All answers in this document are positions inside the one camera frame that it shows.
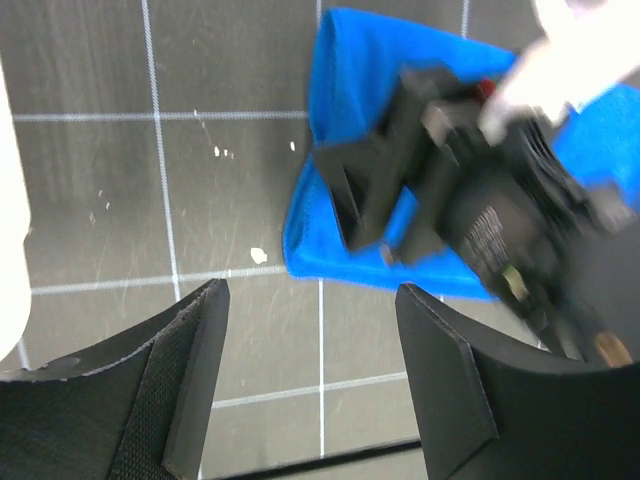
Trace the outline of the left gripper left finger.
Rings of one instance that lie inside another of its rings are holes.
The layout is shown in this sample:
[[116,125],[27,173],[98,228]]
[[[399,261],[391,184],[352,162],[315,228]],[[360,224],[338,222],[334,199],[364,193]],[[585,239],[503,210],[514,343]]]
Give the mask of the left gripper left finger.
[[165,311],[1,376],[5,479],[193,479],[228,325],[213,279]]

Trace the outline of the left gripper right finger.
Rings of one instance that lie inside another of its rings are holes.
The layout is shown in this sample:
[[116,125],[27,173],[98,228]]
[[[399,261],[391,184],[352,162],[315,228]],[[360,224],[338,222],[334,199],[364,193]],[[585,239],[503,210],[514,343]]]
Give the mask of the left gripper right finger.
[[412,284],[396,314],[432,479],[635,479],[639,368],[528,345]]

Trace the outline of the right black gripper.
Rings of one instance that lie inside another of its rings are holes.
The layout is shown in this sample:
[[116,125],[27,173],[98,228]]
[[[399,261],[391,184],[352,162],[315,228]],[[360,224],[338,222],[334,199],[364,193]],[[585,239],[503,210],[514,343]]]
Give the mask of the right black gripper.
[[492,86],[444,66],[408,69],[389,123],[404,139],[370,133],[319,144],[312,157],[346,249],[382,239],[408,178],[418,208],[388,262],[412,265],[450,249],[488,292],[530,318],[557,298],[573,240],[617,233],[636,215],[615,184],[575,180],[535,119],[488,144],[477,118]]

